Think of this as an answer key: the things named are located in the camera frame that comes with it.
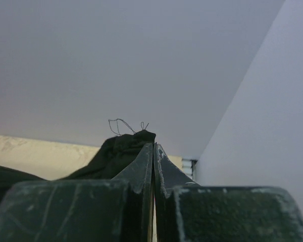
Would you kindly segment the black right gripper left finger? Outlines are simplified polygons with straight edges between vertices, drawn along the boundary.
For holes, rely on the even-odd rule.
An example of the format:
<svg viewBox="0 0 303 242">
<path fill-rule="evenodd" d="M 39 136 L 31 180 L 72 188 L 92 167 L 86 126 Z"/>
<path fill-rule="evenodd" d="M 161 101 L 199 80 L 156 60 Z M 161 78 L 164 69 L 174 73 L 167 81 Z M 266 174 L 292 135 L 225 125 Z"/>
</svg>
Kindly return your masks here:
<svg viewBox="0 0 303 242">
<path fill-rule="evenodd" d="M 152 241 L 153 145 L 113 179 L 30 181 L 0 203 L 0 241 Z"/>
</svg>

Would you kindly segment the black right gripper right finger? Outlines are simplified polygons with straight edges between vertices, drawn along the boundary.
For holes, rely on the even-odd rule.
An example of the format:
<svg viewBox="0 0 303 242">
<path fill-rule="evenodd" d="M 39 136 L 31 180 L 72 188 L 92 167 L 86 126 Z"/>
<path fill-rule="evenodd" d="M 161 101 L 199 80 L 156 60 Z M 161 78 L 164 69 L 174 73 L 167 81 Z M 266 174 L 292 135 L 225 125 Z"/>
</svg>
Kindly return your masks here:
<svg viewBox="0 0 303 242">
<path fill-rule="evenodd" d="M 303 241 L 303 216 L 279 187 L 204 187 L 154 146 L 158 241 Z"/>
</svg>

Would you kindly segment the black t-shirt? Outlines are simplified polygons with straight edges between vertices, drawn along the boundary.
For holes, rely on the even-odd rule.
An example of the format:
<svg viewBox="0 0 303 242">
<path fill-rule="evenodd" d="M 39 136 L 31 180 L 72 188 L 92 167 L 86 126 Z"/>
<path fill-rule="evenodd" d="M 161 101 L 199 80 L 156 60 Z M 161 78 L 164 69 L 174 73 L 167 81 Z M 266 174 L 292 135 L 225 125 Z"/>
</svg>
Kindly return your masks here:
<svg viewBox="0 0 303 242">
<path fill-rule="evenodd" d="M 112 179 L 134 161 L 145 144 L 153 144 L 155 138 L 156 134 L 145 128 L 133 134 L 118 134 L 108 138 L 86 166 L 63 179 Z M 0 202 L 14 184 L 38 180 L 44 179 L 0 166 Z"/>
</svg>

